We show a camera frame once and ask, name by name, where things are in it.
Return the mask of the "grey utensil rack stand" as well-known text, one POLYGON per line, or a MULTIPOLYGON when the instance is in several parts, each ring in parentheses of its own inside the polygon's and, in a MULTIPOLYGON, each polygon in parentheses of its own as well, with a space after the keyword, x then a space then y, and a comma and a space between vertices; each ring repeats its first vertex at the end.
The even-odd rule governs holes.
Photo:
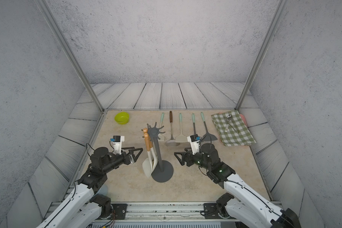
POLYGON ((160 130, 162 128, 163 126, 161 128, 158 128, 157 123, 155 123, 154 127, 151 127, 149 124, 147 124, 148 134, 158 157, 158 164, 151 177, 158 183, 169 181, 172 178, 174 171, 172 164, 166 160, 163 160, 161 156, 159 134, 161 134, 160 130))

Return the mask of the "cream spatula mint handle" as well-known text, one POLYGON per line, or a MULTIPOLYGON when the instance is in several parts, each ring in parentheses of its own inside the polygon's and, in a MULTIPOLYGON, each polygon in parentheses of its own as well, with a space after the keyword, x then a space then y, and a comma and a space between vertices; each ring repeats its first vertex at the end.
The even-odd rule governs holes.
POLYGON ((187 143, 188 138, 182 132, 182 113, 179 113, 179 122, 180 122, 180 135, 175 138, 177 143, 187 143))
MULTIPOLYGON (((163 119, 164 119, 164 113, 161 114, 159 128, 163 126, 163 119)), ((163 134, 159 134, 159 141, 163 142, 164 140, 165 140, 165 137, 163 136, 163 134)))

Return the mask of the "grey spatula mint handle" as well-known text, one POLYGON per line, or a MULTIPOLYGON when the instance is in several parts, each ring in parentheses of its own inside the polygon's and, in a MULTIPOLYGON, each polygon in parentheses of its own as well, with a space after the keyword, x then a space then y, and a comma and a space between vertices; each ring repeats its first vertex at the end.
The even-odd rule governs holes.
POLYGON ((217 138, 215 135, 209 133, 209 131, 208 131, 207 124, 206 124, 206 121, 205 121, 204 113, 201 112, 200 115, 201 115, 201 118, 202 118, 203 123, 204 123, 205 130, 206 130, 206 134, 204 135, 203 138, 204 138, 205 140, 217 141, 218 138, 217 138))

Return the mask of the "grey spoon mint handle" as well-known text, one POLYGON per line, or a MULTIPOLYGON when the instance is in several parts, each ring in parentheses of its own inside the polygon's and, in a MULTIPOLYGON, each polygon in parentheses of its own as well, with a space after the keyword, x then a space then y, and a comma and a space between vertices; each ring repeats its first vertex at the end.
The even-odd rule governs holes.
POLYGON ((193 134, 196 135, 196 120, 195 120, 194 113, 192 113, 192 123, 193 123, 193 134))

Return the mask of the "grey ladle brown handle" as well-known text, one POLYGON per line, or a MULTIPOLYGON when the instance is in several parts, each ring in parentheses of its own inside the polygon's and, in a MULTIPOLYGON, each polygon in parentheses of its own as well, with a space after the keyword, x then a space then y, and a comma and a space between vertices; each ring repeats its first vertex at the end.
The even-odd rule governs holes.
POLYGON ((169 118, 170 118, 170 126, 171 126, 171 138, 170 140, 167 140, 165 144, 168 147, 176 147, 176 146, 179 146, 180 143, 176 142, 176 140, 173 137, 173 113, 172 111, 169 112, 169 118))

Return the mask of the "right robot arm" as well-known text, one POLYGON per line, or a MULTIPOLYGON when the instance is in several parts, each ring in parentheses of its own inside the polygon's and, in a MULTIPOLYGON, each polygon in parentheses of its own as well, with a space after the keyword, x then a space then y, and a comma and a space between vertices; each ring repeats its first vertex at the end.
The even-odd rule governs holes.
POLYGON ((248 184, 219 158, 215 146, 202 143, 198 135, 187 138, 189 148, 175 152, 181 165, 197 165, 206 169, 206 175, 223 188, 226 193, 216 201, 218 216, 222 219, 236 218, 249 228, 300 228, 297 214, 291 209, 283 210, 273 204, 248 184))

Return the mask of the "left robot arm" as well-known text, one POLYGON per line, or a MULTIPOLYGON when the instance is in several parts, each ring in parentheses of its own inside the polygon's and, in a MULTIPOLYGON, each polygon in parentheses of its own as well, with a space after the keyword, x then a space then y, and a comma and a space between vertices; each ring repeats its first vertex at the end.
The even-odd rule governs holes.
POLYGON ((107 180, 107 174, 122 164, 135 163, 143 148, 125 147, 118 153, 99 147, 90 156, 86 172, 75 181, 73 191, 38 225, 39 228, 86 228, 100 218, 115 220, 111 199, 99 193, 107 180))

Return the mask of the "cream turner wooden handle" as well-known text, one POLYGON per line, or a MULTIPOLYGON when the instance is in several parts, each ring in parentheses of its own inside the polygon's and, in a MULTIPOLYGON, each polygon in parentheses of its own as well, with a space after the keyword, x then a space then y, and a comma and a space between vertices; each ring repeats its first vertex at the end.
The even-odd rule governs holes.
POLYGON ((143 171, 146 175, 146 177, 150 177, 152 175, 152 172, 154 170, 154 156, 153 156, 153 149, 151 146, 151 141, 150 141, 150 137, 149 134, 146 132, 146 130, 144 129, 144 141, 145 141, 145 145, 146 145, 146 151, 148 154, 148 158, 145 159, 145 161, 142 164, 142 168, 143 171))

